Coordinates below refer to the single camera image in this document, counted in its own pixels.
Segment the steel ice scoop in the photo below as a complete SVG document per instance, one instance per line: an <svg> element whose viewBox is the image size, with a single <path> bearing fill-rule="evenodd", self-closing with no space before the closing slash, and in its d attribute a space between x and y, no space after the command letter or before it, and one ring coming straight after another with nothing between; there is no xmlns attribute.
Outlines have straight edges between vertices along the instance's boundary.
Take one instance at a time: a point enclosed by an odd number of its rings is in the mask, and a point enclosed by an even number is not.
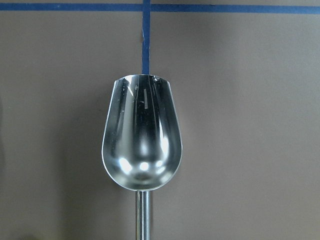
<svg viewBox="0 0 320 240"><path fill-rule="evenodd" d="M174 177L182 150L170 83L148 74L116 80L101 156L111 179L135 192L136 239L151 238L151 192Z"/></svg>

